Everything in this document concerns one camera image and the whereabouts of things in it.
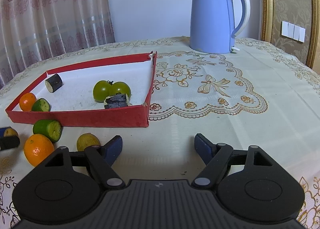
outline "green tomato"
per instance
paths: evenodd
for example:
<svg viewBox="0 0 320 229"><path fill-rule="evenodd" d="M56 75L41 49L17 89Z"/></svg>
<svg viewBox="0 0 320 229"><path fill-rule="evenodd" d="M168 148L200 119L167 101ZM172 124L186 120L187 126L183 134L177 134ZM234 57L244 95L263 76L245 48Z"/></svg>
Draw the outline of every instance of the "green tomato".
<svg viewBox="0 0 320 229"><path fill-rule="evenodd" d="M105 80L101 80L93 88L93 98L97 102L103 102L110 95L111 84Z"/></svg>
<svg viewBox="0 0 320 229"><path fill-rule="evenodd" d="M110 88L110 95L127 94L131 97L130 87L125 82L115 82Z"/></svg>

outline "kettle handle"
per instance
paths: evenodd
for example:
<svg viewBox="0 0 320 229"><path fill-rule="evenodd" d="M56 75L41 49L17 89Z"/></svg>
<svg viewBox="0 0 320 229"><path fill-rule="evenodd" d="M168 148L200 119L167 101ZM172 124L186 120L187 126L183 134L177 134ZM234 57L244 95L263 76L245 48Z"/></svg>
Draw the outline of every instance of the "kettle handle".
<svg viewBox="0 0 320 229"><path fill-rule="evenodd" d="M239 25L232 32L231 37L235 38L246 27L250 18L250 0L241 0L242 3L242 16Z"/></svg>

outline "wallpaper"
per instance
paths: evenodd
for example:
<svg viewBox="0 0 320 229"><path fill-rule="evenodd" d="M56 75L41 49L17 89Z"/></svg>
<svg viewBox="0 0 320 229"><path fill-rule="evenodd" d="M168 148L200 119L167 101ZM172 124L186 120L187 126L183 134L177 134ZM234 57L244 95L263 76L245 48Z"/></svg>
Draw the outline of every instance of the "wallpaper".
<svg viewBox="0 0 320 229"><path fill-rule="evenodd" d="M302 63L307 62L311 21L312 0L274 0L274 26L272 44L295 55ZM305 42L281 36L281 22L286 21L306 29Z"/></svg>

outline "lemon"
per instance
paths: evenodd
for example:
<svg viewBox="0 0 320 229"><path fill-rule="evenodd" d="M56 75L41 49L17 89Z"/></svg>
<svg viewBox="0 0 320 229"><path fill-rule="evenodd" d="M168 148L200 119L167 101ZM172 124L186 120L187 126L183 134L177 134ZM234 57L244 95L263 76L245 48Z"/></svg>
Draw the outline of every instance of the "lemon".
<svg viewBox="0 0 320 229"><path fill-rule="evenodd" d="M18 133L16 130L12 129L12 128L7 128L4 133L3 133L4 137L9 137L9 136L17 136L19 137Z"/></svg>
<svg viewBox="0 0 320 229"><path fill-rule="evenodd" d="M91 133L82 134L77 140L77 150L79 152L91 145L101 145L99 139Z"/></svg>

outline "cut cucumber piece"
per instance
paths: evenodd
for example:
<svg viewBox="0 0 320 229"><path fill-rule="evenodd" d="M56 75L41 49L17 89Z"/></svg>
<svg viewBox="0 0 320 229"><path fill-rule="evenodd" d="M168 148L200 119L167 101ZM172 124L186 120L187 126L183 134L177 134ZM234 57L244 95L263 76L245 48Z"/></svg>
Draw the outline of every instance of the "cut cucumber piece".
<svg viewBox="0 0 320 229"><path fill-rule="evenodd" d="M55 120L39 120L33 126L33 134L42 134L57 142L61 137L61 124Z"/></svg>
<svg viewBox="0 0 320 229"><path fill-rule="evenodd" d="M62 87L62 80L58 74L49 77L44 83L50 93L53 93Z"/></svg>
<svg viewBox="0 0 320 229"><path fill-rule="evenodd" d="M31 111L50 111L50 104L46 99L40 98L33 104Z"/></svg>

